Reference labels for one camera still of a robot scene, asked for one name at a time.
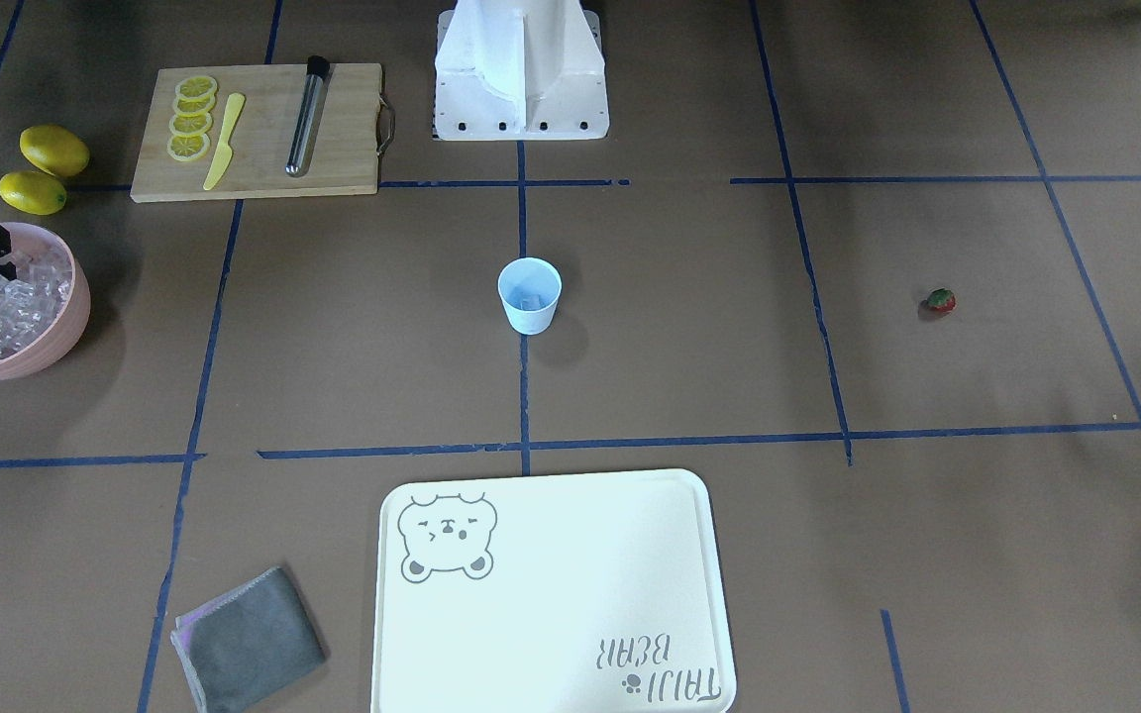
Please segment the pink bowl of ice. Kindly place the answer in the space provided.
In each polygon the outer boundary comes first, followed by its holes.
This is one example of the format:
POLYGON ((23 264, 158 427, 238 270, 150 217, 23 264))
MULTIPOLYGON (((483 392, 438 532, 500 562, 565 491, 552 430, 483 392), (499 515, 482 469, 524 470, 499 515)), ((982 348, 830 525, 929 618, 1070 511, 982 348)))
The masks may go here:
POLYGON ((0 275, 0 382, 49 368, 89 322, 89 279, 65 240, 33 222, 0 222, 13 235, 18 279, 0 275))

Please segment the red strawberry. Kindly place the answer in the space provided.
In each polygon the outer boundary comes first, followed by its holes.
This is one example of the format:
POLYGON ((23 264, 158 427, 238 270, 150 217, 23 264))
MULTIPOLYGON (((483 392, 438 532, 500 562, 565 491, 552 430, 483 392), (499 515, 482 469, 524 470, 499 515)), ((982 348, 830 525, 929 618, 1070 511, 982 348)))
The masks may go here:
POLYGON ((955 311, 956 307, 957 297, 948 287, 937 287, 932 290, 932 292, 929 293, 923 301, 923 308, 928 315, 947 315, 947 313, 955 311))

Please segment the light blue plastic cup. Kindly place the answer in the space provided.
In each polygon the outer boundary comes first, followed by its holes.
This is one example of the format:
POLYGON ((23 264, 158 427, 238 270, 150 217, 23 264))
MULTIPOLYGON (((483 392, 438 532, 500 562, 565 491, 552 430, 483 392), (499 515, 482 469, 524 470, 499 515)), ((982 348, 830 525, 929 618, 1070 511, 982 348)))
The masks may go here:
POLYGON ((521 335, 535 337, 549 329, 561 294, 561 273, 542 258, 517 258, 499 272, 497 297, 505 319, 521 335))

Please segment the grey folded cloth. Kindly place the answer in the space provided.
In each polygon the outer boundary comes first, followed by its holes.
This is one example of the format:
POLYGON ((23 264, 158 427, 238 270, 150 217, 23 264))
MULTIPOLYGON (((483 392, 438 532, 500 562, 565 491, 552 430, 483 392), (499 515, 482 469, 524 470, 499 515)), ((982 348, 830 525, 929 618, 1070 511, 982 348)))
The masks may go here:
POLYGON ((176 617, 170 643, 199 712, 248 712, 327 659, 280 565, 176 617))

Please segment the steel rod black tip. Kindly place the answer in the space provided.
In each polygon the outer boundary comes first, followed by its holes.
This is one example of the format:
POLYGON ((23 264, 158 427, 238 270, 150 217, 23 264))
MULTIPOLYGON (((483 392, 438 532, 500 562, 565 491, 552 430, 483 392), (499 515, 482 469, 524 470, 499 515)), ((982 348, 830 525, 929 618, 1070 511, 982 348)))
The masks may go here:
POLYGON ((305 63, 304 94, 291 137, 285 175, 300 177, 307 171, 319 110, 325 99, 331 63, 321 55, 309 55, 305 63))

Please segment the yellow lemon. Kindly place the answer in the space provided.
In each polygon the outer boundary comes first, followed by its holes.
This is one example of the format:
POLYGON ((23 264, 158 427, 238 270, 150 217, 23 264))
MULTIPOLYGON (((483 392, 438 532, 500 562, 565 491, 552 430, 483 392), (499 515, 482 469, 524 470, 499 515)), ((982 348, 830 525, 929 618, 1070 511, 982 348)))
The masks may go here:
POLYGON ((18 146, 32 167, 59 179, 81 175, 91 159, 87 144, 64 125, 29 127, 21 132, 18 146))
POLYGON ((0 198, 19 212, 49 216, 67 206, 68 191, 57 177, 22 170, 0 177, 0 198))

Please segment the wooden cutting board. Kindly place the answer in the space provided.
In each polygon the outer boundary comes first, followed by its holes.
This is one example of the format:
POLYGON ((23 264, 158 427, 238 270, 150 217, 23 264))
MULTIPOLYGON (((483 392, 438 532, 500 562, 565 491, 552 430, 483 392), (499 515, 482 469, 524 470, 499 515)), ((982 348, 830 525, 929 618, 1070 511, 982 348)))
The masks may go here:
POLYGON ((380 149, 393 139, 390 128, 379 125, 389 118, 383 100, 383 67, 377 63, 334 63, 314 116, 311 149, 300 176, 285 167, 297 127, 305 86, 304 64, 267 66, 199 66, 160 68, 147 112, 139 161, 130 195, 140 204, 180 200, 343 197, 377 193, 380 149), (175 112, 175 86, 186 76, 215 76, 217 140, 227 96, 244 94, 246 103, 237 118, 230 146, 234 159, 215 188, 203 179, 215 154, 196 161, 176 161, 167 152, 170 119, 175 112))

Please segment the cream bear tray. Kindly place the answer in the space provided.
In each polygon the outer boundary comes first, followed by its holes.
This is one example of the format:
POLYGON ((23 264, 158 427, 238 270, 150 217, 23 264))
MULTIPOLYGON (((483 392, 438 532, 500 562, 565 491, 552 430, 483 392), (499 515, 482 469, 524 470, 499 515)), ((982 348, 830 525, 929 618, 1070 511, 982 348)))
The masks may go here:
POLYGON ((698 475, 408 483, 385 497, 374 712, 728 712, 737 692, 698 475))

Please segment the yellow plastic knife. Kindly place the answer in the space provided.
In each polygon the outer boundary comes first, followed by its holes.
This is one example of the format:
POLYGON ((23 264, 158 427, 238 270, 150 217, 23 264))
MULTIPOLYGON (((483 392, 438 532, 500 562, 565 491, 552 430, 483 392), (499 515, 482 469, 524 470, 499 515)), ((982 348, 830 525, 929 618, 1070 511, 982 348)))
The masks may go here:
POLYGON ((230 94, 227 96, 225 112, 222 112, 222 123, 219 127, 218 141, 202 184, 202 191, 213 191, 217 188, 219 181, 222 180, 222 176, 226 175, 228 167, 230 167, 230 161, 234 159, 230 138, 236 130, 238 118, 245 104, 246 96, 244 94, 230 94))

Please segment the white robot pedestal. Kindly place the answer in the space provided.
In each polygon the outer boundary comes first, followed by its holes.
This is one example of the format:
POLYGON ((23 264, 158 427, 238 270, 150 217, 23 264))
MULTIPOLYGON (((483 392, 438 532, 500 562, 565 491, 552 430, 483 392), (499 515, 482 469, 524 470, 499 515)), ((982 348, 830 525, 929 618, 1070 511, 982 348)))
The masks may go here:
POLYGON ((458 1, 438 17, 432 136, 590 141, 610 130, 596 13, 578 1, 458 1))

